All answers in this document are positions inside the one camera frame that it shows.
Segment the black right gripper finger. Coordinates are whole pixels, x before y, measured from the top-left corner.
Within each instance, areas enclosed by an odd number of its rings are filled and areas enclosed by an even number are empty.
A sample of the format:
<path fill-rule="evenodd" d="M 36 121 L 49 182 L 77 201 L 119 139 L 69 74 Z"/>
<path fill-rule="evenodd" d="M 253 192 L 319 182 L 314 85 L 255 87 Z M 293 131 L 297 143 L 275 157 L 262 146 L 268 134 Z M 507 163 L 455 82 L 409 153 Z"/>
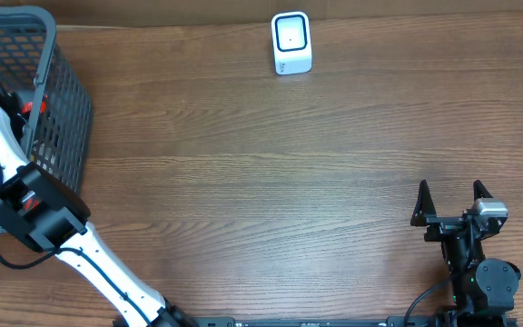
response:
<path fill-rule="evenodd" d="M 480 180 L 476 180 L 473 183 L 473 192 L 475 201 L 483 198 L 492 198 L 492 195 Z"/>
<path fill-rule="evenodd" d="M 418 199 L 410 219 L 410 225 L 416 227 L 427 226 L 429 219 L 435 219 L 437 212 L 431 198 L 429 185 L 425 179 L 419 183 Z"/>

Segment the orange long noodle packet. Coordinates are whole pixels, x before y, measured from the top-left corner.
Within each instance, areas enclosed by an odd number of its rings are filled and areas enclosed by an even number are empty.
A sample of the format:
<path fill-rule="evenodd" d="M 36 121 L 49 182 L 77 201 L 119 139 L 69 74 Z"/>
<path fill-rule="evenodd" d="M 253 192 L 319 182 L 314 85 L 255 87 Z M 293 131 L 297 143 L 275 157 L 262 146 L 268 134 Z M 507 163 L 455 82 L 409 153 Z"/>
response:
<path fill-rule="evenodd" d="M 42 101 L 40 103 L 39 112 L 44 113 L 46 111 L 46 107 L 47 107 L 46 101 Z M 22 104 L 21 114 L 30 114 L 33 111 L 33 109 L 34 109 L 34 103 L 26 102 L 26 103 Z"/>

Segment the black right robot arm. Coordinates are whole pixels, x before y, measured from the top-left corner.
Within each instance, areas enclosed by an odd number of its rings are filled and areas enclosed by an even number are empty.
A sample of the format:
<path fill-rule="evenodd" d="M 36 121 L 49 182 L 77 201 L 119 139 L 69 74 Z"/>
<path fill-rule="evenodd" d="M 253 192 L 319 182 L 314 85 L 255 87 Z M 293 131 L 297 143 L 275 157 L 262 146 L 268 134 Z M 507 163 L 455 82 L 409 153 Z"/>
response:
<path fill-rule="evenodd" d="M 493 197 L 479 180 L 473 183 L 474 202 L 459 217 L 440 217 L 428 183 L 419 183 L 410 220 L 424 227 L 424 240 L 441 245 L 449 277 L 418 296 L 403 316 L 404 326 L 515 326 L 507 313 L 515 306 L 521 270 L 500 259 L 489 259 L 482 242 L 497 235 L 508 219 L 508 207 Z M 440 306 L 430 317 L 413 319 L 416 306 L 435 291 L 450 285 L 453 304 Z"/>

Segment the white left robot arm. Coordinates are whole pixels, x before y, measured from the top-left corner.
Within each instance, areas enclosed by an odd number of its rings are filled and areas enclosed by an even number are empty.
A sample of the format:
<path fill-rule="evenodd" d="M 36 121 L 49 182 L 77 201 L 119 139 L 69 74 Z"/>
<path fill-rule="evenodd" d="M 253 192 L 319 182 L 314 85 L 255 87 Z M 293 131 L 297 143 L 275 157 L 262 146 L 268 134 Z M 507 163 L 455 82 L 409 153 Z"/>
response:
<path fill-rule="evenodd" d="M 27 270 L 53 257 L 78 271 L 123 316 L 127 326 L 194 326 L 195 320 L 140 280 L 104 243 L 84 201 L 18 144 L 25 117 L 0 87 L 0 227 L 40 258 L 0 263 Z"/>

